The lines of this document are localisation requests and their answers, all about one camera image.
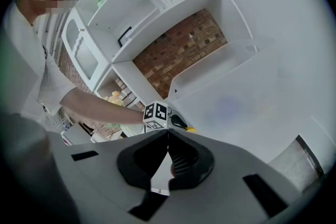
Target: white t-shirt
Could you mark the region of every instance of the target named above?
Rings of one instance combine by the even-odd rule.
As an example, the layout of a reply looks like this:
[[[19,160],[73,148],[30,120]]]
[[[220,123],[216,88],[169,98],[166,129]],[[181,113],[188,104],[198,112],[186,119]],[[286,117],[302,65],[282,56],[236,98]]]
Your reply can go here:
[[[44,125],[46,114],[43,106],[51,115],[56,114],[61,107],[60,101],[76,86],[61,73],[54,59],[34,33],[33,27],[15,3],[8,8],[3,19],[3,26],[10,43],[15,46],[20,56],[31,68],[25,72],[33,71],[36,74],[22,108],[15,112]],[[21,80],[23,77],[22,74],[12,74],[12,76],[17,76]]]

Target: white container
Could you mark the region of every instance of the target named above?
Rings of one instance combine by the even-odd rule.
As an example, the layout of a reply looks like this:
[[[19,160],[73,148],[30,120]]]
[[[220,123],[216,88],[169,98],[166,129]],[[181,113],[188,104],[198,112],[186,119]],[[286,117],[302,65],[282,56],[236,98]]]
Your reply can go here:
[[[276,90],[274,41],[239,40],[176,76],[168,101],[198,134],[227,142],[277,104]]]

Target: gray panel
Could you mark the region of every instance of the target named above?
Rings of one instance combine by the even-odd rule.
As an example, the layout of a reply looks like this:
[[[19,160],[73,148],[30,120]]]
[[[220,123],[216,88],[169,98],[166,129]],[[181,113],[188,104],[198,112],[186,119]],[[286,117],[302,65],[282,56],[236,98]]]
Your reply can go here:
[[[81,38],[81,40],[79,41],[75,57],[78,60],[83,71],[85,72],[86,76],[91,79],[98,65],[98,61],[93,56],[92,52],[90,51],[88,45],[83,38]]]
[[[76,40],[78,38],[78,35],[79,35],[78,26],[77,26],[75,20],[71,20],[69,22],[68,29],[67,29],[67,40],[68,40],[68,43],[69,43],[69,46],[70,46],[71,50],[73,50],[73,48],[76,44]]]

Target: black object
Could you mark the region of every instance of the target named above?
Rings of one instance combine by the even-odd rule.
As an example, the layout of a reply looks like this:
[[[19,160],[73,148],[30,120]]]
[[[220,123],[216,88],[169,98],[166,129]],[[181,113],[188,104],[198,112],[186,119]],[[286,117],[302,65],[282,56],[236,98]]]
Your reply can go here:
[[[97,155],[98,153],[95,151],[87,151],[83,153],[73,154],[71,157],[76,162],[76,161],[80,161],[81,159],[87,159],[87,158],[91,158]]]
[[[143,198],[141,205],[134,207],[129,213],[144,221],[148,221],[167,198],[168,196],[148,191]]]
[[[170,119],[174,126],[187,129],[188,125],[178,115],[172,115]]]
[[[117,167],[126,182],[134,187],[151,189],[151,178],[167,154],[166,130],[125,148],[117,157]]]
[[[259,175],[243,177],[246,185],[253,192],[269,217],[274,217],[287,208],[282,199],[267,185]]]
[[[129,185],[150,190],[151,178],[167,152],[176,175],[169,181],[169,190],[197,187],[214,167],[215,160],[210,150],[173,129],[162,130],[125,148],[117,157],[117,166]]]
[[[120,45],[120,47],[122,47],[124,44],[123,43],[121,43],[121,39],[127,34],[127,32],[129,31],[129,30],[131,30],[132,29],[132,26],[130,26],[122,35],[121,35],[121,37],[118,39],[118,43],[119,43],[119,45]]]

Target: person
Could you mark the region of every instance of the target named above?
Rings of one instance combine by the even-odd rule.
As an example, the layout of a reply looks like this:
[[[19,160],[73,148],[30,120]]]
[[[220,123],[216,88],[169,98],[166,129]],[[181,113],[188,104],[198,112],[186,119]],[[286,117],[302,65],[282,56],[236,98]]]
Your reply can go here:
[[[42,46],[41,40],[33,31],[34,21],[40,15],[54,12],[68,1],[15,0],[7,9],[3,18],[5,33],[29,67],[25,69],[27,74],[22,78],[22,89],[25,85],[27,89],[30,89],[28,84],[33,80],[24,104],[20,106],[19,111],[12,112],[20,113],[24,117],[43,124],[46,119],[43,107],[53,115],[61,106],[64,106],[83,117],[99,122],[142,124],[142,112],[114,105],[93,94],[79,90],[61,73],[54,59]],[[35,79],[28,75],[28,69],[36,74]],[[17,72],[12,76],[19,77],[20,74]],[[9,92],[8,96],[13,98],[13,94]]]

